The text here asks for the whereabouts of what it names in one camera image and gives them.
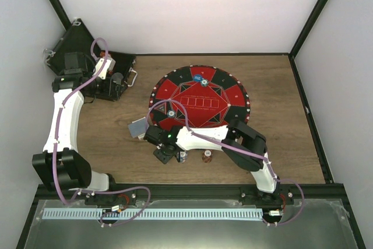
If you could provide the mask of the blue orange 10 chip stack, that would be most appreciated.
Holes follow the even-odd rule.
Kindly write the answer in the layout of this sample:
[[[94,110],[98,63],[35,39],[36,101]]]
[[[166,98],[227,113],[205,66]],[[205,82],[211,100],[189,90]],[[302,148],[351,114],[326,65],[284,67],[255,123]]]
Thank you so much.
[[[184,163],[187,159],[187,155],[186,151],[179,151],[176,156],[177,162]]]

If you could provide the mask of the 50 chips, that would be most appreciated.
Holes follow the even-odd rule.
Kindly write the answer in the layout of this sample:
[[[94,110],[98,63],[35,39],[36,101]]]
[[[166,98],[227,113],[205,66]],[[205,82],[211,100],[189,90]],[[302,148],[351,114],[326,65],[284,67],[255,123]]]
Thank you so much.
[[[201,86],[206,87],[206,86],[208,86],[209,81],[206,80],[206,79],[202,79],[201,82],[200,82],[200,84],[201,84]]]
[[[168,118],[174,118],[176,116],[176,112],[174,110],[169,110],[167,112],[167,117]]]

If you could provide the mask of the blue small blind button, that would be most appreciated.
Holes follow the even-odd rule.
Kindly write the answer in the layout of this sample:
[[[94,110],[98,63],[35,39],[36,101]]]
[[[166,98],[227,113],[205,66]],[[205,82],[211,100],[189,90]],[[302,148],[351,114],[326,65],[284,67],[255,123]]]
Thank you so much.
[[[199,74],[193,76],[194,82],[200,82],[203,79],[203,77]]]

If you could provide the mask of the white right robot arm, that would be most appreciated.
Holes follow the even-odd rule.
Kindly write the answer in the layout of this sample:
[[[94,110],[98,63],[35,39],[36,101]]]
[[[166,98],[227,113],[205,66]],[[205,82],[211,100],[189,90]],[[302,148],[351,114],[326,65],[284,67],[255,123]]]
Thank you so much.
[[[266,138],[238,119],[214,128],[176,125],[168,131],[150,125],[145,140],[156,147],[153,154],[164,164],[172,157],[180,162],[182,154],[190,150],[222,151],[239,168],[251,173],[262,202],[272,204],[280,196],[279,177],[272,169]]]

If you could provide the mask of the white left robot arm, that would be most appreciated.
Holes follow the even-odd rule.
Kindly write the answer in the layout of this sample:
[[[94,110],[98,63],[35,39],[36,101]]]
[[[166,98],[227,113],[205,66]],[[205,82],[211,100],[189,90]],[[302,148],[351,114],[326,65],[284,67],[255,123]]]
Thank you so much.
[[[86,62],[82,53],[66,54],[66,68],[52,82],[54,112],[50,133],[41,153],[34,154],[31,163],[47,190],[59,194],[63,190],[98,192],[98,197],[111,205],[118,200],[119,190],[110,184],[109,174],[93,171],[80,155],[77,135],[85,96],[115,75],[115,59],[110,55],[96,58],[92,70]]]

